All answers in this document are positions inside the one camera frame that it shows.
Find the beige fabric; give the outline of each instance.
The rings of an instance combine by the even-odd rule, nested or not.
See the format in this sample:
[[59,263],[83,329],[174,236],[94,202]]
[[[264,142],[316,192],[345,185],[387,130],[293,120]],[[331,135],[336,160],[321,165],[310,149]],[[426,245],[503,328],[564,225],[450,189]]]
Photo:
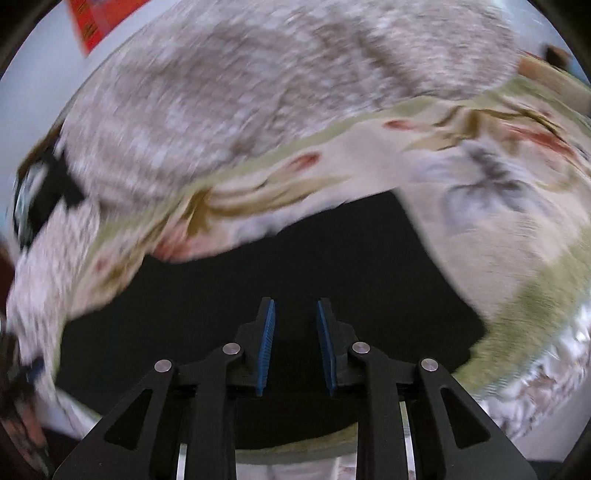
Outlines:
[[80,91],[67,161],[109,213],[138,210],[331,122],[514,74],[485,0],[181,0]]

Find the black cloth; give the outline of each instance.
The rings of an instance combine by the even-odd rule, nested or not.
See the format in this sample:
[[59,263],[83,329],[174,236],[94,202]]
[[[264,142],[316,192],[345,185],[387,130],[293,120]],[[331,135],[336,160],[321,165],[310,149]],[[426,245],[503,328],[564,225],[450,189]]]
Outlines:
[[326,394],[314,325],[319,297],[360,339],[404,361],[432,356],[453,371],[484,334],[386,192],[216,257],[184,264],[147,257],[120,296],[67,325],[57,385],[104,414],[155,361],[200,360],[231,341],[264,296],[277,303],[267,397],[238,406],[241,449],[356,421],[350,401]]

